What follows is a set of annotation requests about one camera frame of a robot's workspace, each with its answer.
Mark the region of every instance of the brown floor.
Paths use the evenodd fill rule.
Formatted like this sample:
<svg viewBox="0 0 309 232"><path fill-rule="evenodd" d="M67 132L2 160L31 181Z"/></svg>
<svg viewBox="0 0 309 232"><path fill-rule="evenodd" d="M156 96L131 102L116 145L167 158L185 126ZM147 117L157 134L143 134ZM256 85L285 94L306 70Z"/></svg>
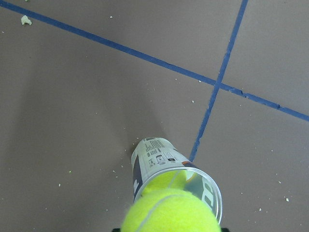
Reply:
<svg viewBox="0 0 309 232"><path fill-rule="evenodd" d="M241 4L8 2L212 80ZM249 0L223 83L309 115L308 11ZM0 231L109 232L133 203L134 146L164 137L189 157L213 86L22 16L0 7ZM194 163L223 227L309 231L308 138L308 120L219 90Z"/></svg>

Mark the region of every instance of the white speck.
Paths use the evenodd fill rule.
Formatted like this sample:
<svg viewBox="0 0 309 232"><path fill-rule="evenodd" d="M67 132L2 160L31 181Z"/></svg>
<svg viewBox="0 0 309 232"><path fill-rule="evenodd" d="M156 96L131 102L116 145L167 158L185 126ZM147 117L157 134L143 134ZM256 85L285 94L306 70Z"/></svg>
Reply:
<svg viewBox="0 0 309 232"><path fill-rule="evenodd" d="M27 23L29 25L32 24L31 20L28 19L28 17L26 15L22 16L22 18L21 18L21 24L24 25L25 23Z"/></svg>

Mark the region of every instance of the yellow tennis ball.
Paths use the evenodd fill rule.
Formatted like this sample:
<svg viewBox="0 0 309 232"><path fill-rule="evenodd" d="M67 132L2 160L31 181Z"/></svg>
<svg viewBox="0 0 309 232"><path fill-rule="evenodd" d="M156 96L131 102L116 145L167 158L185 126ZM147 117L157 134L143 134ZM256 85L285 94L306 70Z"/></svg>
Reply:
<svg viewBox="0 0 309 232"><path fill-rule="evenodd" d="M121 232L220 232L212 211L192 193L162 189L148 193L131 207Z"/></svg>
<svg viewBox="0 0 309 232"><path fill-rule="evenodd" d="M145 196L151 191L159 189L183 189L186 183L185 170L175 170L163 173L156 176L149 184L144 188L141 195Z"/></svg>

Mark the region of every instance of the tennis ball seam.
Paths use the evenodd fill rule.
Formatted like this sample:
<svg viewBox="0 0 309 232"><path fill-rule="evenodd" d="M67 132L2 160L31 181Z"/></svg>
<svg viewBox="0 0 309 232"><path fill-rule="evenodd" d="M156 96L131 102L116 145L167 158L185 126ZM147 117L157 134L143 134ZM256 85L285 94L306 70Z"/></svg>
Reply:
<svg viewBox="0 0 309 232"><path fill-rule="evenodd" d="M160 204L164 201L166 201L167 199L169 198L172 198L172 197L187 197L185 195L181 195L181 194L174 194L174 195L169 195L169 196L166 196L162 199L160 199L153 207L151 210L149 210L147 216L143 219L143 221L140 223L139 227L137 228L136 232L139 232L141 231L141 229L143 228L144 224L148 221L148 219L150 218L151 214L156 210L157 207L160 206Z"/></svg>
<svg viewBox="0 0 309 232"><path fill-rule="evenodd" d="M181 170L177 171L177 173L175 173L175 175L173 176L173 178L170 180L170 183L168 185L168 189L171 188L172 184L174 183L174 181L176 180L176 177L179 176L179 174L181 173Z"/></svg>

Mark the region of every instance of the blue tape line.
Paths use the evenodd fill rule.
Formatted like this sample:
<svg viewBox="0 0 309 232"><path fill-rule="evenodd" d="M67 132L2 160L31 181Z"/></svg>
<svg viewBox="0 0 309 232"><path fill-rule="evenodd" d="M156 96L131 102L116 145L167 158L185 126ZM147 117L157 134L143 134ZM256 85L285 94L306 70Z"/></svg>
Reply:
<svg viewBox="0 0 309 232"><path fill-rule="evenodd" d="M240 13L241 11L244 11L244 10L245 10L245 5L247 4L247 2L248 2L247 0L242 2L242 5L241 5L240 10L239 10L239 13ZM78 29L78 28L75 28L75 27L72 27L72 26L67 25L67 24L65 24L65 23L59 22L59 21L57 21L57 20L51 19L51 18L49 18L49 17L46 17L46 16L44 16L44 15L41 15L41 14L38 14L38 13L35 13L35 12L32 12L32 11L29 11L29 10L27 10L27 9L24 9L24 8L19 7L19 6L16 6L16 5L13 5L13 4L11 4L11 3L8 3L8 2L5 2L5 1L0 0L0 6L3 7L3 8L6 8L6 9L12 10L12 11L14 11L14 12L20 13L20 14L28 15L29 17L35 18L35 19L37 19L37 20L39 20L39 21L42 21L42 22L44 22L44 23L53 25L53 26L55 26L55 27L61 28L61 29L63 29L63 30L69 31L69 32L72 32L72 33L74 33L74 34L80 35L80 36L82 36L82 37L85 37L85 38L87 38L87 39L93 40L93 41L98 42L98 43L100 43L100 44L109 46L109 47L111 47L111 48L117 49L117 50L119 50L119 51L125 52L125 53L130 54L130 55L133 55L133 56L136 56L136 57L141 58L141 59L143 59L143 60L146 60L146 61L148 61L148 62L157 64L157 65L159 65L159 66L161 66L161 67L164 67L164 68L167 68L167 69L169 69L169 70L175 71L175 72L177 72L177 73L180 73L180 74L183 74L183 75L192 77L192 78L194 78L194 79L196 79L196 80L200 80L200 81L202 81L202 82L204 82L204 83L207 83L207 84L210 84L210 85L212 85L212 86L214 86L216 83L218 83L218 80L219 80L219 79L221 79L221 82L222 82L222 78L223 78L223 75L224 75L224 73L225 73L225 69L223 69L223 67L224 67L224 62L226 62L225 65L227 65L227 62L228 62L228 60L227 60L227 55L228 55L228 58L229 58L230 52L231 52L231 50L232 50L232 48L233 48L233 45L234 45L234 42L235 42L235 40L234 40L234 41L230 40L230 43L229 43L229 45L228 45L228 47L227 47L227 54L225 55L223 64L222 64L221 69L220 69L220 74L218 75L218 80L215 81L215 80L210 79L210 78L208 78L208 77L205 77L205 76L202 76L202 75L200 75L200 74L194 73L194 72L192 72L192 71L183 69L183 68L181 68L181 67L178 67L178 66L175 66L175 65L166 63L166 62L163 61L163 60L157 59L157 58L155 58L155 57L149 56L149 55L144 54L144 53L142 53L142 52L139 52L139 51L137 51L137 50L134 50L134 49L131 49L131 48L129 48L129 47L123 46L123 45L121 45L121 44L115 43L115 42L113 42L113 41L104 39L104 38L99 37L99 36L97 36L97 35L95 35L95 34L92 34L92 33L86 32L86 31L83 31L83 30ZM236 23L238 22L238 20L241 21L241 18L237 17ZM235 27L234 27L234 29L233 29L232 35L234 34L234 32L236 33L236 34L235 34L235 36L236 36L236 35L237 35L237 32L235 31ZM295 116L295 117L297 117L297 118L299 118L299 119L303 119L303 120L305 120L305 121L309 121L309 116L308 116L308 115L299 113L299 112L294 111L294 110L289 109L289 108L282 107L282 106L280 106L280 105L278 105L278 104L276 104L276 103L274 103L274 102L271 102L271 101L262 99L262 98L260 98L260 97L255 96L255 95L252 95L252 94L249 94L249 93L243 93L240 89L233 88L233 87L231 87L231 86L228 86L228 85L225 85L225 84L222 84L222 83L221 83L220 85L217 85L217 86L219 86L219 88L221 88L221 89L223 89L223 90L226 90L226 91L229 91L229 92L231 92L231 93L240 95L240 96L242 96L242 97L245 97L245 98L248 98L248 99L253 100L253 101L255 101L255 102L264 104L264 105L269 106L269 107L271 107L271 108L280 110L280 111L282 111L282 112L284 112L284 113L290 114L290 115ZM205 113L205 116L204 116L202 125L201 125L200 130L199 130L199 133L198 133L198 138L199 138L199 139L201 138L201 136L202 136L203 133L204 133L204 130L205 130L205 128L206 128L206 124L207 124L207 122L208 122L208 120L209 120L210 112L211 112L211 110L210 110L210 111L208 110L208 111L206 111L206 113ZM196 150L196 151L197 151L198 146L199 146L199 140L198 140L198 143L197 143L197 142L195 143L194 149L192 149L192 150ZM193 154L193 155L192 155L193 158L195 157L196 151L195 151L194 154L191 152L191 155Z"/></svg>
<svg viewBox="0 0 309 232"><path fill-rule="evenodd" d="M289 108L286 108L286 107L282 107L277 103L268 101L266 99L255 96L253 94L244 93L244 92L242 92L242 90L240 90L238 88L234 88L234 87L228 86L226 84L221 84L220 88L309 122L309 116L308 115L302 114L300 112L297 112L295 110L292 110L292 109L289 109Z"/></svg>
<svg viewBox="0 0 309 232"><path fill-rule="evenodd" d="M107 40L107 39L105 39L103 37L97 36L97 35L92 34L90 32L87 32L87 31L75 28L73 26L70 26L68 24L59 22L57 20L54 20L54 19L46 17L44 15L35 13L33 11L29 11L27 9L24 9L24 8L16 6L16 5L13 5L11 3L8 3L8 2L0 0L0 6L6 8L6 9L12 10L14 12L17 12L17 13L20 13L20 14L27 15L29 17L35 18L35 19L40 20L40 21L42 21L44 23L53 25L55 27L58 27L60 29L66 30L66 31L69 31L69 32L74 33L76 35L80 35L82 37L85 37L87 39L93 40L95 42L98 42L100 44L106 45L108 47L114 48L116 50L125 52L127 54L132 55L132 56L141 58L141 59L146 60L148 62L151 62L153 64L156 64L156 65L159 65L161 67L164 67L166 69L175 71L177 73L180 73L180 74L183 74L183 75L186 75L186 76L189 76L189 77L192 77L192 78L194 78L196 80L200 80L200 81L205 82L207 84L210 84L210 85L214 85L215 84L215 80L210 79L208 77L202 76L200 74L197 74L197 73L189 71L187 69L178 67L176 65L169 64L169 63L167 63L167 62L165 62L163 60L157 59L157 58L152 57L150 55L147 55L145 53L142 53L142 52L139 52L139 51L134 50L132 48L123 46L123 45L121 45L119 43L115 43L113 41Z"/></svg>
<svg viewBox="0 0 309 232"><path fill-rule="evenodd" d="M195 159L195 156L197 155L197 149L198 149L199 144L200 144L200 139L202 138L202 136L204 134L204 131L205 131L205 128L207 126L209 117L211 115L211 110L212 110L213 105L216 101L217 94L218 94L218 91L220 89L228 61L230 59L231 51L234 47L234 43L235 43L237 33L238 33L238 30L239 30L239 27L240 27L240 24L241 24L241 21L242 21L242 17L245 13L245 10L246 10L247 3L248 3L248 0L243 0L241 5L240 5L240 9L239 9L239 12L238 12L238 15L237 15L237 19L236 19L236 22L235 22L235 25L234 25L234 28L233 28L233 31L232 31L232 34L231 34L231 37L230 37L230 41L229 41L227 49L226 49L226 54L224 56L224 59L223 59L223 62L222 62L221 68L220 68L220 72L218 74L217 81L214 85L214 88L213 88L213 91L212 91L212 94L211 94L211 99L209 101L209 107L205 112L201 127L199 128L197 138L194 142L194 145L193 145L193 148L192 148L192 151L191 151L191 154L190 154L190 158L189 158L190 161L193 161Z"/></svg>

